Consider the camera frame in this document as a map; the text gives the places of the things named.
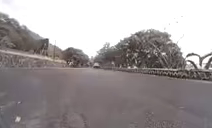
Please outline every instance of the sky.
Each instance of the sky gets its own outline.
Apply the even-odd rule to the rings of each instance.
[[[0,11],[61,49],[89,56],[144,29],[171,34],[184,55],[212,51],[210,0],[0,0]]]

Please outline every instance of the tree canopy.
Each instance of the tree canopy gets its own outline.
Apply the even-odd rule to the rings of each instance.
[[[154,29],[136,32],[115,46],[105,43],[95,62],[147,68],[181,68],[185,65],[181,49],[172,42],[170,35]]]
[[[89,57],[82,50],[69,47],[63,51],[63,59],[67,64],[77,67],[87,65]]]
[[[62,58],[62,50],[49,44],[48,39],[41,37],[21,25],[16,19],[0,12],[0,45],[22,51],[33,51],[37,54],[49,54],[53,56],[55,49],[56,57]]]

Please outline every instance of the distant car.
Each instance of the distant car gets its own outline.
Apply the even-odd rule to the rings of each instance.
[[[93,68],[100,68],[100,64],[99,63],[94,63]]]

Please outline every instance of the metal guardrail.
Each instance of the metal guardrail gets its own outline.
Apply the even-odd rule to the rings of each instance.
[[[180,79],[196,79],[196,80],[212,81],[212,70],[161,69],[161,68],[127,69],[127,68],[116,68],[116,67],[101,67],[101,69],[122,71],[129,73],[141,73],[157,76],[167,76]]]

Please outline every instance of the asphalt road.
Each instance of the asphalt road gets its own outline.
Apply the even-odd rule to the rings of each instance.
[[[26,128],[165,128],[162,122],[212,128],[212,82],[95,69],[8,69],[0,70],[0,107],[8,124]]]

